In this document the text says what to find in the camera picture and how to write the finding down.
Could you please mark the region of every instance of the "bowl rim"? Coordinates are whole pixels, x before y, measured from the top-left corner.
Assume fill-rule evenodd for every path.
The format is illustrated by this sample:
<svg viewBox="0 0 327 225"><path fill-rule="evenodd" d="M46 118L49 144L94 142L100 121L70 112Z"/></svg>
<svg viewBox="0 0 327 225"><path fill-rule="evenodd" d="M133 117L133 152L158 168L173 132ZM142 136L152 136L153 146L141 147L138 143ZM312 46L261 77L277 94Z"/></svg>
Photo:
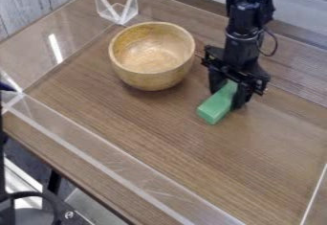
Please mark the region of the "bowl rim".
<svg viewBox="0 0 327 225"><path fill-rule="evenodd" d="M190 41L190 43L192 43L192 51L190 51L190 53L189 53L188 58L184 60L184 62L181 62L181 63L180 63L178 65L176 65L174 67L170 67L170 68L168 68L166 70L161 70L160 72L152 72L152 73L146 72L146 73L144 73L144 72L136 72L136 71L128 69L126 67L124 67L124 66L121 65L121 63L117 61L116 56L114 56L114 54L113 54L113 44L114 44L116 39L118 38L118 36L120 36L124 32L126 32L128 30L130 30L132 28L134 28L134 27L137 27L137 26L145 26L145 25L149 25L149 24L152 24L152 25L153 25L153 24L154 24L154 25L166 25L166 26L169 26L169 27L173 27L173 28L178 29L178 30L186 35L186 37L189 38L189 41ZM156 75L156 74L161 74L161 73L169 72L169 71L172 71L172 70L180 68L180 67L181 67L181 66L182 66L182 65L192 59L193 54L194 54L194 40L193 40L193 36L190 35L190 33L188 32L186 29L184 29L184 28L180 27L178 25L176 25L176 24L173 24L173 23L169 23L169 22L141 22L141 23L137 23L137 24L134 24L134 25L130 25L126 29L124 29L122 31L120 31L120 32L117 33L116 36L113 36L113 38L112 38L110 41L109 41L109 45L108 45L108 55L109 55L110 61L114 63L114 65L118 66L122 70L125 70L125 71L128 71L128 72L130 72L130 73L134 73L134 74L141 74L141 75Z"/></svg>

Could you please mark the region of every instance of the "wooden bowl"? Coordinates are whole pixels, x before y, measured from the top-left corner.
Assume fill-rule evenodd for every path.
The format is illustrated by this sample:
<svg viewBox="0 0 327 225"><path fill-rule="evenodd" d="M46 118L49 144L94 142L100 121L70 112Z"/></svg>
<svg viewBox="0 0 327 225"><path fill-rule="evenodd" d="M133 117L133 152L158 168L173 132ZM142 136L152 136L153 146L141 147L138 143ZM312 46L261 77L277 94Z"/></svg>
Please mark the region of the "wooden bowl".
<svg viewBox="0 0 327 225"><path fill-rule="evenodd" d="M132 87L158 91L185 77L193 65L193 37L164 22L130 26L112 39L108 54L113 71Z"/></svg>

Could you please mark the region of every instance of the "green sponge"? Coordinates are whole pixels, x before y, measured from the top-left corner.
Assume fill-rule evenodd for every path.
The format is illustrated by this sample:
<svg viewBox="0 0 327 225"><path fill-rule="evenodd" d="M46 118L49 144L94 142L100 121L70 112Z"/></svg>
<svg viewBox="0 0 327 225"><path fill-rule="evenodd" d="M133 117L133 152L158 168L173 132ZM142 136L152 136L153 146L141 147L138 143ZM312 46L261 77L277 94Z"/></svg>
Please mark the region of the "green sponge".
<svg viewBox="0 0 327 225"><path fill-rule="evenodd" d="M214 124L230 110L237 84L228 81L220 91L197 107L196 113L208 124Z"/></svg>

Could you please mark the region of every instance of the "wooden table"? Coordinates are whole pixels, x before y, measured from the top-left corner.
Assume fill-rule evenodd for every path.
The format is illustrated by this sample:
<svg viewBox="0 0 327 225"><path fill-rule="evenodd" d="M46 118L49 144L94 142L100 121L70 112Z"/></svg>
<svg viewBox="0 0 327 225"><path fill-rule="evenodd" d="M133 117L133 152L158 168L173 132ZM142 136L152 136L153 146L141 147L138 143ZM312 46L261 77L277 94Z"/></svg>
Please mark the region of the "wooden table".
<svg viewBox="0 0 327 225"><path fill-rule="evenodd" d="M222 11L208 0L178 1ZM225 20L218 20L208 27L218 27L214 42L221 44ZM240 221L276 225L300 223L327 163L327 38L282 23L272 28L282 35L281 48L261 62L273 75L273 86L264 98L254 97L218 125L206 125L194 115L209 97L200 57L185 81L165 91L140 92L116 78L106 46L120 26L25 93ZM201 51L206 39L198 34L194 39ZM3 116L3 126L25 148L128 221L177 223L11 113ZM104 151L94 151L101 160Z"/></svg>

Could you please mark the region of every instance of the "black cable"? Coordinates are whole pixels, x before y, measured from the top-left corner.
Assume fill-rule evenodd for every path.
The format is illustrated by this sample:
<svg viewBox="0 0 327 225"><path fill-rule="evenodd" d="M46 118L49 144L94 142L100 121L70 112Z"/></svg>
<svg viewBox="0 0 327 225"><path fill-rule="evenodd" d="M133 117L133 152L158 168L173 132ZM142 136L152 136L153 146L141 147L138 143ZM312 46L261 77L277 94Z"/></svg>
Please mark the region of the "black cable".
<svg viewBox="0 0 327 225"><path fill-rule="evenodd" d="M257 41L256 41L256 48L257 48L257 51L258 51L264 56L272 56L272 55L276 53L277 49L278 49L278 40L277 40L274 34L269 31L269 29L268 29L266 27L264 28L264 32L265 32L268 35L270 35L272 38L273 38L273 40L274 40L274 48L273 48L273 51L270 52L270 54L265 54L265 53L260 50L260 46L258 46Z"/></svg>
<svg viewBox="0 0 327 225"><path fill-rule="evenodd" d="M36 192L36 191L20 191L20 192L14 192L10 193L10 198L11 199L18 199L18 198L26 198L26 197L40 197L42 198L50 205L52 209L53 209L53 220L50 222L50 225L60 225L61 221L60 221L60 213L58 213L58 208L56 206L56 203L53 202L50 196L45 195L41 192Z"/></svg>

